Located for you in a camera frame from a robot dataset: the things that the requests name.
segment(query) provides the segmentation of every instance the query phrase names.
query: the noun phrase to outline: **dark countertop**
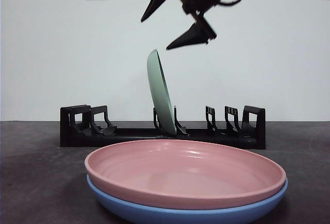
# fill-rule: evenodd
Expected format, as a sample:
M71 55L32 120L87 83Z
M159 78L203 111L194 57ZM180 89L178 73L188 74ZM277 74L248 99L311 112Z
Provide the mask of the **dark countertop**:
M84 159L96 148L58 145L59 122L1 122L1 223L128 224L103 208L87 185ZM254 224L330 223L330 122L267 122L266 150L251 151L281 165L289 180L279 205Z

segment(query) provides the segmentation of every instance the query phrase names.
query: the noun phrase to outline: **dish rack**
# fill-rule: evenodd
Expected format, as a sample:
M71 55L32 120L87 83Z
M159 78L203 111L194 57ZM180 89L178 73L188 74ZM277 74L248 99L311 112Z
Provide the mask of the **dish rack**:
M95 123L94 116L100 113L104 115L106 127ZM257 115L256 122L249 120L250 113ZM75 115L77 114L82 114L81 122L76 122ZM233 124L228 120L229 115L234 116ZM119 128L109 120L107 106L62 107L60 109L60 147L103 147L134 140L178 139L217 143L243 149L266 148L266 111L264 108L245 106L240 126L238 110L225 106L226 128L219 129L216 125L215 109L206 106L206 128L190 129L182 126L177 120L174 106L177 130L175 136L162 130L155 108L153 116L154 128Z

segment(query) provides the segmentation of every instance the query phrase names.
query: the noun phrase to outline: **green plate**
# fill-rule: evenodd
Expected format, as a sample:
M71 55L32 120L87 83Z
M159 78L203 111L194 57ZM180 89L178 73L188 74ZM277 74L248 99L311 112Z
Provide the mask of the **green plate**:
M147 71L150 92L161 127L168 134L176 135L173 107L156 49L153 50L148 57Z

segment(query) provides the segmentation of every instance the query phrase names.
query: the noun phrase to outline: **plate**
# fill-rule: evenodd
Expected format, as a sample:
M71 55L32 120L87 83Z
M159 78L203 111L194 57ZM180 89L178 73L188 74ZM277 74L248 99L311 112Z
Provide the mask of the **plate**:
M288 181L270 198L245 206L219 210L172 210L139 205L120 200L87 181L97 200L109 211L136 224L246 224L270 212L282 199Z
M161 127L168 134L176 135L173 107L157 50L153 50L148 57L147 71L150 92Z
M166 209L207 210L271 197L286 174L246 150L186 140L140 140L100 148L85 159L92 182L119 199Z

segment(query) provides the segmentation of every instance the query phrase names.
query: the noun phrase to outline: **black cable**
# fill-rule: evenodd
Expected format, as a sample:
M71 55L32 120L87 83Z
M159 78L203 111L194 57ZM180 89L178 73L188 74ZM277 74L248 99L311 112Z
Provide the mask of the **black cable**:
M239 3L240 1L242 1L242 0L236 0L236 1L231 2L231 3L224 3L224 2L219 1L218 4L222 5L222 6L232 6L232 5L235 5L235 4Z

